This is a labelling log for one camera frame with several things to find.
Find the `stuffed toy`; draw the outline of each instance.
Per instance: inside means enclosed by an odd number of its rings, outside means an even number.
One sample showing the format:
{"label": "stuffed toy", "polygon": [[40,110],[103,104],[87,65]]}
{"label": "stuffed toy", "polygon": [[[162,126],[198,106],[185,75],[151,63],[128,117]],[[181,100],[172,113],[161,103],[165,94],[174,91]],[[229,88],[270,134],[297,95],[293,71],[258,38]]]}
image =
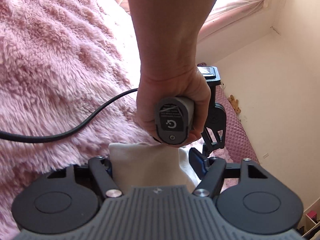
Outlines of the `stuffed toy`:
{"label": "stuffed toy", "polygon": [[233,95],[231,95],[229,98],[228,98],[228,101],[230,102],[230,104],[232,105],[233,109],[236,111],[236,114],[240,114],[241,113],[241,109],[239,108],[238,106],[238,99],[235,100],[235,97]]}

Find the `gray ribbed surface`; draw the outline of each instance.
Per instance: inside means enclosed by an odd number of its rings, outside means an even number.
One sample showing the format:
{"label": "gray ribbed surface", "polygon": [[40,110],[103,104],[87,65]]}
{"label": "gray ribbed surface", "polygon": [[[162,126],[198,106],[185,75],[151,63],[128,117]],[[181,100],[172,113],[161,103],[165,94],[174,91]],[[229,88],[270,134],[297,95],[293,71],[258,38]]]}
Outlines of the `gray ribbed surface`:
{"label": "gray ribbed surface", "polygon": [[107,199],[88,224],[62,235],[22,231],[14,240],[298,240],[294,230],[273,236],[240,231],[220,216],[212,200],[189,194],[185,186],[135,188],[131,194]]}

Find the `pink fur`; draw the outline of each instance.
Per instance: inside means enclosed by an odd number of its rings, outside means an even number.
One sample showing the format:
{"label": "pink fur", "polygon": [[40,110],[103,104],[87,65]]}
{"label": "pink fur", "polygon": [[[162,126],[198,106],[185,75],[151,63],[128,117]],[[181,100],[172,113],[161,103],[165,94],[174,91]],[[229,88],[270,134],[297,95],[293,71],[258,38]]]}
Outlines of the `pink fur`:
{"label": "pink fur", "polygon": [[[61,133],[132,88],[138,49],[130,16],[114,0],[0,0],[0,15],[0,130]],[[38,174],[107,155],[112,142],[152,143],[134,113],[126,96],[65,140],[1,140],[0,239],[17,232],[12,200]]]}

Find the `beige cloth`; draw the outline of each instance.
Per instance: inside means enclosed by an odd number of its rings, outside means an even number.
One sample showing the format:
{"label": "beige cloth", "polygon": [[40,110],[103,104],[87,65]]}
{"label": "beige cloth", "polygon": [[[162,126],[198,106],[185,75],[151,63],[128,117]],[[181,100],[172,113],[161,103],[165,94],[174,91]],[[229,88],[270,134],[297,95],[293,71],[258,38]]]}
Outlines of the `beige cloth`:
{"label": "beige cloth", "polygon": [[109,150],[113,180],[124,194],[132,186],[186,185],[192,192],[200,182],[183,148],[111,143]]}

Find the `device label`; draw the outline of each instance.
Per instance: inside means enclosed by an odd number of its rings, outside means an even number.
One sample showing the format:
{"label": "device label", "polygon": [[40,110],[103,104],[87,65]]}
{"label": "device label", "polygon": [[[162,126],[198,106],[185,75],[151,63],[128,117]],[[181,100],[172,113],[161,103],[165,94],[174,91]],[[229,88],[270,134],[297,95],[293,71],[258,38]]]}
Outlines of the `device label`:
{"label": "device label", "polygon": [[178,106],[163,105],[159,115],[162,130],[183,132],[183,113]]}

